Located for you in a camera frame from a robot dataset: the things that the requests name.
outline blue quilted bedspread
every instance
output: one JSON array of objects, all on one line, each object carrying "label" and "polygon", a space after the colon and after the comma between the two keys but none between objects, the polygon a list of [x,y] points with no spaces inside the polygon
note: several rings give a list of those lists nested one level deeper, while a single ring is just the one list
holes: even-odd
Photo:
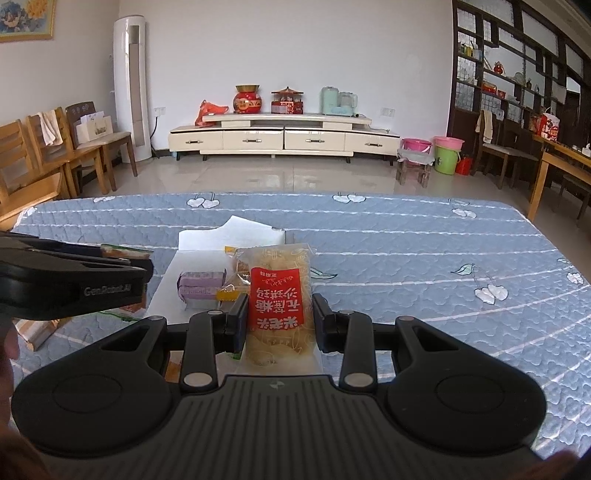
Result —
[{"label": "blue quilted bedspread", "polygon": [[[178,233],[232,215],[287,231],[317,250],[313,288],[335,310],[376,322],[413,315],[531,375],[548,413],[534,448],[547,456],[591,445],[591,289],[517,210],[502,203],[403,196],[228,193],[102,197],[30,209],[15,231],[66,242],[154,250],[151,297]],[[22,350],[23,375],[126,324],[78,317],[38,352]],[[380,378],[394,376],[378,352]],[[337,375],[340,355],[324,356]]]}]

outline power outlet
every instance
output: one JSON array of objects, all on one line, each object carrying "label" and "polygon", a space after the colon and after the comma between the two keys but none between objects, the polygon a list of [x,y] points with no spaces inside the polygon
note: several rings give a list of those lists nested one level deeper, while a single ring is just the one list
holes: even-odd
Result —
[{"label": "power outlet", "polygon": [[396,114],[396,110],[394,108],[388,108],[386,106],[383,106],[380,111],[379,111],[380,116],[391,116],[394,117],[394,115]]}]

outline white towel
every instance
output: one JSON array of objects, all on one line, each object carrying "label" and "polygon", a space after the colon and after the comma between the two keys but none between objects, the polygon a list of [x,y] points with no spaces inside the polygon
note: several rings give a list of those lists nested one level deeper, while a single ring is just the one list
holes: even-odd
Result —
[{"label": "white towel", "polygon": [[37,116],[39,117],[41,132],[43,133],[43,141],[45,142],[46,147],[55,147],[64,143],[61,137],[60,127],[57,124],[56,111],[39,112]]},{"label": "white towel", "polygon": [[[484,143],[491,143],[492,142],[492,112],[490,110],[483,110],[484,113],[484,135],[482,137]],[[476,123],[476,132],[480,133],[480,120],[482,119],[482,115],[478,117],[478,122]]]}]

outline flower painting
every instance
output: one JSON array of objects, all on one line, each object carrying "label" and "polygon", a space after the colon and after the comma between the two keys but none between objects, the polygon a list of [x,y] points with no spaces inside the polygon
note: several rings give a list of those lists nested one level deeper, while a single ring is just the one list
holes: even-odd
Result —
[{"label": "flower painting", "polygon": [[48,40],[56,0],[0,0],[0,42]]}]

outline tiled floor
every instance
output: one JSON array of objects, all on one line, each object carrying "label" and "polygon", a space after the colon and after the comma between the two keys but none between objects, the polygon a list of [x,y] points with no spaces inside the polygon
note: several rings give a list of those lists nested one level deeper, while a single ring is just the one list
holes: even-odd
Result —
[{"label": "tiled floor", "polygon": [[[129,165],[116,167],[117,195],[141,193],[184,192],[347,192],[427,195],[433,197],[462,197],[497,200],[527,212],[527,184],[510,189],[505,183],[498,190],[495,177],[447,176],[433,171],[426,189],[409,173],[405,185],[395,177],[395,167],[387,162],[370,158],[353,158],[346,164],[341,158],[330,157],[269,157],[218,156],[207,162],[199,156],[152,158],[138,163],[139,176],[135,178]],[[535,225],[578,269],[591,280],[591,213],[587,213],[581,228],[575,218],[581,202],[564,194],[557,213],[558,187],[546,189],[542,197]],[[100,196],[96,181],[87,185],[84,196]]]}]

